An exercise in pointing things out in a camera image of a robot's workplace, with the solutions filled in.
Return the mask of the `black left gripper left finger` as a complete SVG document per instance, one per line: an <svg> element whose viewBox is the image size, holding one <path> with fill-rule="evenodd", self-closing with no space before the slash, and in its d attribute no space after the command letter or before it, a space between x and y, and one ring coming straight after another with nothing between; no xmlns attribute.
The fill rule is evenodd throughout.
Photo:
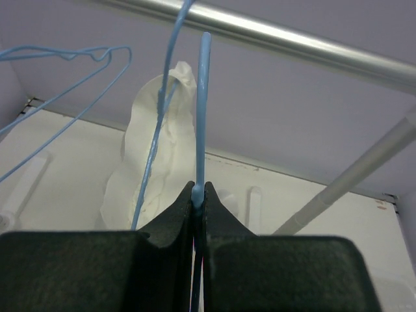
<svg viewBox="0 0 416 312"><path fill-rule="evenodd" d="M192 186L136 231L2 234L1 310L187 311Z"/></svg>

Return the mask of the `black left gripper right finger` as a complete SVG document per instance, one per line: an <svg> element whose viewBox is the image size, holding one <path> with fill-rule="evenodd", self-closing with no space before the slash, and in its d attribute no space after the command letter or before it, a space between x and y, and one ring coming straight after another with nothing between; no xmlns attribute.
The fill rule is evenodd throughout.
<svg viewBox="0 0 416 312"><path fill-rule="evenodd" d="M362 254L337 236L256 235L205 184L206 311L379 311Z"/></svg>

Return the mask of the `white skirt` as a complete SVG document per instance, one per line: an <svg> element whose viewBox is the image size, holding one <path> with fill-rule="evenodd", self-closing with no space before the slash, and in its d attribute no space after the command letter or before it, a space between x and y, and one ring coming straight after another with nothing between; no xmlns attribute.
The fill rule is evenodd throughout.
<svg viewBox="0 0 416 312"><path fill-rule="evenodd" d="M145 84L132 104L121 161L109 176L96 220L98 230L131 227L157 125L157 93L162 79L158 76ZM172 99L162 122L137 228L161 214L175 202L183 187L195 179L196 139L191 113L195 93L192 68L179 61L169 71L166 94Z"/></svg>

